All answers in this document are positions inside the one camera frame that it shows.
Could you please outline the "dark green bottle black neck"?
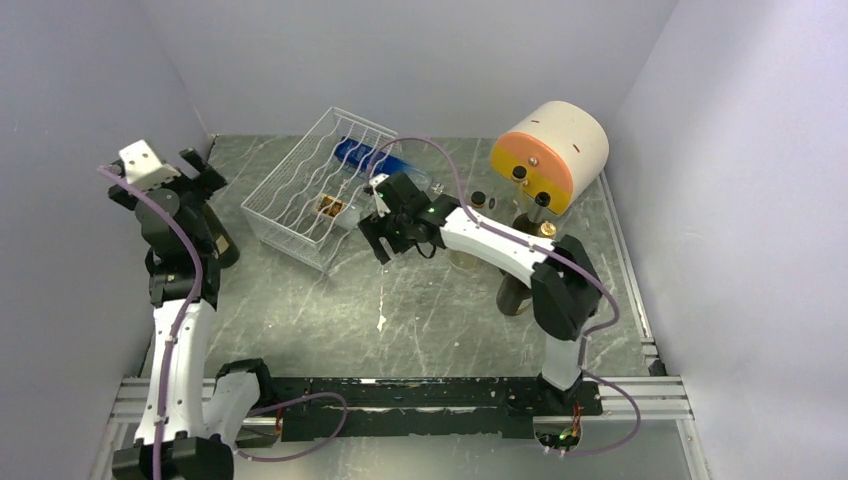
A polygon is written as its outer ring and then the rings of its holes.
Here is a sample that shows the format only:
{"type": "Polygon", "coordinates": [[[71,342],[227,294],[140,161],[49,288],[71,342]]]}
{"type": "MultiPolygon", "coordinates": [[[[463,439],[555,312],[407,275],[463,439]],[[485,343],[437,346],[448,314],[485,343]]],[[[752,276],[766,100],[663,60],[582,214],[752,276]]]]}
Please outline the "dark green bottle black neck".
{"type": "Polygon", "coordinates": [[[209,204],[203,205],[202,213],[215,243],[220,267],[222,269],[232,267],[240,258],[238,246],[209,204]]]}

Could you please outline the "brown bottle gold foil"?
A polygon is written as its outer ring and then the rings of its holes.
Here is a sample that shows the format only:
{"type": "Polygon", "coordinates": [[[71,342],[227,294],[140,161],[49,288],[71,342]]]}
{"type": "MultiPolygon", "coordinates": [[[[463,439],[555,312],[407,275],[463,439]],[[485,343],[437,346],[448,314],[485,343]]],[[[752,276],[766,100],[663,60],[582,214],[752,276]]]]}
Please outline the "brown bottle gold foil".
{"type": "MultiPolygon", "coordinates": [[[[523,233],[541,237],[554,238],[557,227],[547,221],[532,221],[527,214],[521,214],[512,222],[512,227],[523,233]]],[[[498,310],[505,316],[517,316],[531,306],[530,288],[520,280],[502,271],[504,276],[496,295],[498,310]]]]}

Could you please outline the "clear bottle white gold label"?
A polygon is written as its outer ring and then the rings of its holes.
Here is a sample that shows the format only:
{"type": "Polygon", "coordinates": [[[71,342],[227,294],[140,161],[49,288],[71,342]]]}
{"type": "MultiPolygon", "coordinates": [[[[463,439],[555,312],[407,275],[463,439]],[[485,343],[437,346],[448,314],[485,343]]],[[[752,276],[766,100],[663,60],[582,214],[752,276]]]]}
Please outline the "clear bottle white gold label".
{"type": "Polygon", "coordinates": [[[527,195],[527,170],[522,165],[517,165],[511,172],[511,180],[515,184],[514,204],[519,214],[526,213],[528,209],[527,195]]]}

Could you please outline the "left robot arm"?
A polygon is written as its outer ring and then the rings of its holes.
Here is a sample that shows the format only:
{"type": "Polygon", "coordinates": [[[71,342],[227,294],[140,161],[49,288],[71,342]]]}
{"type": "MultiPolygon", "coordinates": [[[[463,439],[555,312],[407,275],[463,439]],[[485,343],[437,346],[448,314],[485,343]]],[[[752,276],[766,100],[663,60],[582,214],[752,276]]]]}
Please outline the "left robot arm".
{"type": "Polygon", "coordinates": [[[261,359],[223,365],[210,400],[203,399],[221,273],[240,251],[209,204],[226,179],[196,150],[180,156],[194,175],[161,159],[145,140],[122,148],[101,170],[114,183],[109,198],[134,213],[148,245],[155,325],[145,408],[132,445],[113,455],[116,479],[231,479],[247,413],[264,415],[277,400],[261,359]]]}

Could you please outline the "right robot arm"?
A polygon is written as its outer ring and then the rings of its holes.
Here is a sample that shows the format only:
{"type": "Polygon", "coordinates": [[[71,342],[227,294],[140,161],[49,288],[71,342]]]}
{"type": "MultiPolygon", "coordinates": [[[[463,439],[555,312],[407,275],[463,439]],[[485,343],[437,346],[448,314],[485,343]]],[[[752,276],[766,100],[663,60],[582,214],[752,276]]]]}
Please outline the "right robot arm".
{"type": "Polygon", "coordinates": [[[380,174],[366,190],[376,209],[358,228],[381,264],[430,244],[472,255],[529,289],[534,319],[546,335],[540,402],[553,414],[573,406],[583,377],[580,339],[602,296],[580,242],[520,232],[450,195],[430,199],[403,172],[380,174]]]}

